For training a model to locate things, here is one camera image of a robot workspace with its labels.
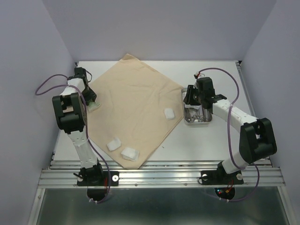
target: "white wall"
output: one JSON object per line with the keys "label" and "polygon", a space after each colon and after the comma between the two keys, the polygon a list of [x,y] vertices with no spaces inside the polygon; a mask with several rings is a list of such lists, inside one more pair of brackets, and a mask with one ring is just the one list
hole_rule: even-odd
{"label": "white wall", "polygon": [[55,91],[34,90],[52,74],[70,75],[73,60],[41,0],[2,1],[0,30],[0,224],[19,225],[27,224],[58,132]]}
{"label": "white wall", "polygon": [[75,60],[242,60],[275,0],[43,0]]}
{"label": "white wall", "polygon": [[300,1],[277,3],[247,52],[242,71],[258,117],[272,121],[277,154],[300,221]]}

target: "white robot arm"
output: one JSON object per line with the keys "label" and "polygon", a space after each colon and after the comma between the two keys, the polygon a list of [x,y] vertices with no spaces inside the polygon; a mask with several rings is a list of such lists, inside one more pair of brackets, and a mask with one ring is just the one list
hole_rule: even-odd
{"label": "white robot arm", "polygon": [[66,87],[60,95],[54,96],[52,104],[58,127],[72,140],[80,159],[81,169],[79,174],[75,174],[79,177],[77,185],[101,186],[107,178],[107,172],[102,170],[88,142],[87,115],[78,91],[82,93],[86,105],[94,103],[97,95],[88,85],[84,68],[75,68],[75,75],[67,79],[67,84],[71,86]]}
{"label": "white robot arm", "polygon": [[[184,102],[202,105],[223,120],[228,119],[231,103],[225,96],[215,94],[209,77],[201,77],[195,85],[189,85]],[[207,175],[202,180],[204,185],[228,184],[231,180],[234,184],[243,184],[243,180],[236,180],[241,168],[277,152],[272,124],[267,118],[258,119],[233,106],[230,124],[240,133],[239,152],[220,162],[216,171],[202,171]]]}

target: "white sponge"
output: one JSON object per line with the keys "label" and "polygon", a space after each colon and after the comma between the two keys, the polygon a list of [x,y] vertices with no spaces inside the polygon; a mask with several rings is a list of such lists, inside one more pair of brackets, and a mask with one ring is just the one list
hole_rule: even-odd
{"label": "white sponge", "polygon": [[107,144],[107,147],[108,147],[109,151],[114,151],[120,146],[121,146],[121,141],[117,137],[115,137],[111,142],[109,142]]}
{"label": "white sponge", "polygon": [[127,147],[121,152],[121,154],[122,154],[124,159],[131,160],[131,161],[135,162],[139,158],[140,152],[138,150]]}
{"label": "white sponge", "polygon": [[167,120],[173,120],[175,118],[174,110],[171,108],[165,108],[164,113]]}
{"label": "white sponge", "polygon": [[88,104],[88,110],[89,112],[92,112],[96,109],[98,109],[101,106],[101,104],[99,102],[89,102]]}

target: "silver tray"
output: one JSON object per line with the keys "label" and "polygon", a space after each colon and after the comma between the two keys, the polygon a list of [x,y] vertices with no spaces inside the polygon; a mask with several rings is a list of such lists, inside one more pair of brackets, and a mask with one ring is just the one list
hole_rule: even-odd
{"label": "silver tray", "polygon": [[181,90],[184,123],[194,127],[209,124],[212,120],[212,114],[206,109],[203,109],[202,106],[200,106],[199,109],[184,107],[183,94],[186,93],[187,90],[187,88]]}

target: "beige cloth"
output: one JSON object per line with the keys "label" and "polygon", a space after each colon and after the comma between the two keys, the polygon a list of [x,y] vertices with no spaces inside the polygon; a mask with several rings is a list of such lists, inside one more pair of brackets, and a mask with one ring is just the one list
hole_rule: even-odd
{"label": "beige cloth", "polygon": [[[101,106],[88,113],[89,136],[126,169],[139,168],[183,117],[182,87],[129,54],[90,86]],[[166,120],[165,108],[175,119]],[[122,145],[109,151],[106,144],[115,137]],[[140,152],[136,162],[123,159],[126,147]]]}

